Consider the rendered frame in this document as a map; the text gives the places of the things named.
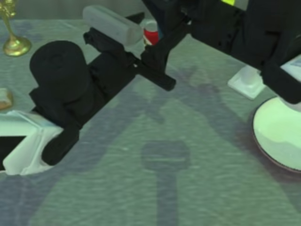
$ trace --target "yellow object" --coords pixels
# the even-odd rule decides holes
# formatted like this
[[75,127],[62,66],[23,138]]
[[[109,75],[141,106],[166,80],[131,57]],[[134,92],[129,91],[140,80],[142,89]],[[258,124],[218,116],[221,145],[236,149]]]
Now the yellow object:
[[234,6],[235,4],[235,0],[222,0],[222,1],[232,6]]
[[2,17],[9,33],[9,39],[3,45],[3,51],[7,56],[11,57],[22,56],[32,47],[28,39],[16,36],[10,27],[9,18],[16,15],[15,8],[16,0],[0,0],[0,17]]

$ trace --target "green tablecloth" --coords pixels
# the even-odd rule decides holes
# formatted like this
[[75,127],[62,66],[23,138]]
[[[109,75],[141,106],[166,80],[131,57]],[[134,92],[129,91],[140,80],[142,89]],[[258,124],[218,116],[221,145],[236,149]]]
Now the green tablecloth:
[[[14,28],[33,49],[19,58],[0,54],[0,84],[13,91],[13,109],[33,107],[28,64],[41,45],[70,40],[88,62],[98,54],[84,44],[82,21],[15,21]],[[0,225],[299,226],[301,179],[263,157],[251,133],[252,113],[274,94],[266,89],[249,101],[227,86],[243,66],[186,37],[169,60],[174,91],[138,77],[53,170],[1,175]],[[185,158],[188,168],[166,174],[166,164],[184,168]]]

